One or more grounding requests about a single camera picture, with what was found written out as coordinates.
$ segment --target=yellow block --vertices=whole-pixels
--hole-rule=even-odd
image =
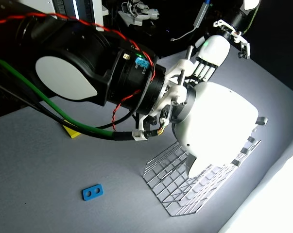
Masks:
[[[64,125],[63,125],[63,127],[68,132],[68,134],[70,135],[71,138],[76,138],[77,136],[81,135],[81,133],[76,132],[75,130],[72,130],[72,129],[64,126]]]

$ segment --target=red wire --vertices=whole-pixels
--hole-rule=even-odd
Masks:
[[[45,14],[45,13],[37,13],[37,12],[29,12],[29,13],[26,13],[25,15],[19,15],[19,16],[8,16],[6,19],[1,19],[0,20],[0,24],[3,24],[3,23],[6,23],[7,21],[11,20],[11,19],[24,19],[26,17],[47,17],[47,16],[57,16],[59,18],[62,18],[62,19],[73,19],[73,20],[76,20],[76,21],[79,21],[80,23],[86,25],[86,26],[95,26],[95,27],[100,27],[102,28],[104,31],[106,32],[113,32],[113,33],[116,33],[117,35],[119,35],[123,40],[127,40],[129,41],[135,48],[137,51],[140,51],[143,53],[143,55],[148,59],[148,61],[150,62],[151,64],[151,67],[152,67],[152,70],[153,70],[153,75],[152,75],[152,78],[151,78],[151,81],[153,81],[154,77],[155,77],[155,66],[154,66],[154,63],[152,62],[150,56],[144,52],[143,50],[140,49],[140,47],[136,44],[136,42],[134,42],[133,40],[131,39],[128,39],[126,36],[124,36],[121,32],[117,31],[117,30],[114,30],[114,29],[109,29],[109,28],[106,28],[100,24],[97,24],[97,23],[89,23],[89,22],[86,22],[84,20],[81,20],[81,19],[77,19],[76,17],[70,17],[70,16],[65,16],[65,15],[62,15],[62,14],[59,14],[59,13],[48,13],[48,14]],[[127,97],[124,97],[119,104],[117,104],[116,108],[114,109],[113,111],[113,116],[112,116],[112,124],[113,124],[113,129],[116,130],[116,127],[115,127],[115,114],[116,114],[116,111],[120,108],[121,104],[126,101],[127,99],[133,97],[134,95],[140,93],[141,90],[136,90],[133,94],[127,96]]]

